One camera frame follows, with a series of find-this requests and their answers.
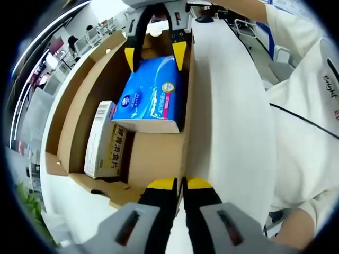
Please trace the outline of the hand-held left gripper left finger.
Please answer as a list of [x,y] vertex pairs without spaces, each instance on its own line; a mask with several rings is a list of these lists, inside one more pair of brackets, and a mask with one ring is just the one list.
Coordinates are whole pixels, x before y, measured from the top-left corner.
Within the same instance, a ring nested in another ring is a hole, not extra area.
[[58,253],[165,253],[177,210],[177,178],[150,183],[136,203],[127,203],[100,223],[82,244]]

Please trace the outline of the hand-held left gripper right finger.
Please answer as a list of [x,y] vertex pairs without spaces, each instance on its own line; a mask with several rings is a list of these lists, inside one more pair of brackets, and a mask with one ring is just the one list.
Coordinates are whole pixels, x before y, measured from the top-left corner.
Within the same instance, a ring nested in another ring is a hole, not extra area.
[[234,204],[222,202],[204,179],[184,177],[182,190],[194,253],[298,253],[269,240],[255,219]]

